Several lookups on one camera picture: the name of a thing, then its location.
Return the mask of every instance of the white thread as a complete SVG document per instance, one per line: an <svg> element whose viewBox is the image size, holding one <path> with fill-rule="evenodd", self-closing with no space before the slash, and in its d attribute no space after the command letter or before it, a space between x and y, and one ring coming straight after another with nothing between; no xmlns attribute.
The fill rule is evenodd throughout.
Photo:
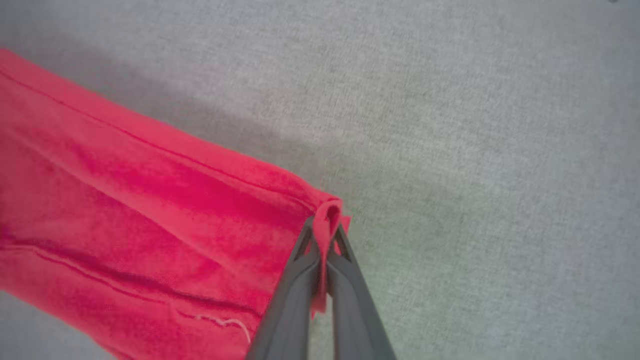
<svg viewBox="0 0 640 360"><path fill-rule="evenodd" d="M222 320L222 319L219 319L219 318L215 318L213 316L206 316L206 315L196 315L195 319L196 320L202 320L202 319L211 320L211 321L215 322L216 324L218 324L218 325L220 325L222 327L227 326L230 323L234 323L234 324L240 326L240 328L242 328L242 330L244 331L244 335L246 335L246 342L248 342L249 344L251 343L251 336L249 335L249 330L246 328L246 326L244 326L244 324L240 320L237 320L237 319Z"/></svg>

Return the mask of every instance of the red cloth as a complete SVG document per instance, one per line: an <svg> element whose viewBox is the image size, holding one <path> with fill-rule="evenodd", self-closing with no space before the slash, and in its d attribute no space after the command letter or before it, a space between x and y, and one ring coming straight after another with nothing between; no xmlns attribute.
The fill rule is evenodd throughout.
<svg viewBox="0 0 640 360"><path fill-rule="evenodd" d="M120 359L242 358L304 221L326 255L345 220L294 174L8 51L0 75L0 288Z"/></svg>

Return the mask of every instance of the gray background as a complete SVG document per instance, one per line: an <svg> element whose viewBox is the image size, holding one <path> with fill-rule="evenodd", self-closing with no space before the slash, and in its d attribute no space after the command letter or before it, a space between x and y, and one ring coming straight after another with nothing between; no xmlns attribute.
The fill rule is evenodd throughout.
<svg viewBox="0 0 640 360"><path fill-rule="evenodd" d="M3 0L0 45L340 195L400 359L632 359L638 19L638 0ZM0 299L6 358L105 356ZM329 359L330 321L312 334Z"/></svg>

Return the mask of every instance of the red fabric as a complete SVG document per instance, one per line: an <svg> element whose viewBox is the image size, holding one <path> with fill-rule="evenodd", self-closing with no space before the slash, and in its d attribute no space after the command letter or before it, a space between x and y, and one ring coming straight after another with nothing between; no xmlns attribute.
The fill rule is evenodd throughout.
<svg viewBox="0 0 640 360"><path fill-rule="evenodd" d="M120 359L242 358L304 221L325 256L348 224L294 174L8 51L0 92L0 288Z"/></svg>

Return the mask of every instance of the textured gray surface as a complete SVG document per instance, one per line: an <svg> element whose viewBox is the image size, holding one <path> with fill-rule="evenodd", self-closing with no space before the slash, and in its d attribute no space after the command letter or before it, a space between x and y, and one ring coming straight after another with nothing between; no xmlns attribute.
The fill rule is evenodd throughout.
<svg viewBox="0 0 640 360"><path fill-rule="evenodd" d="M4 0L0 44L343 197L400 359L632 359L638 18L637 0ZM330 322L312 331L329 359Z"/></svg>

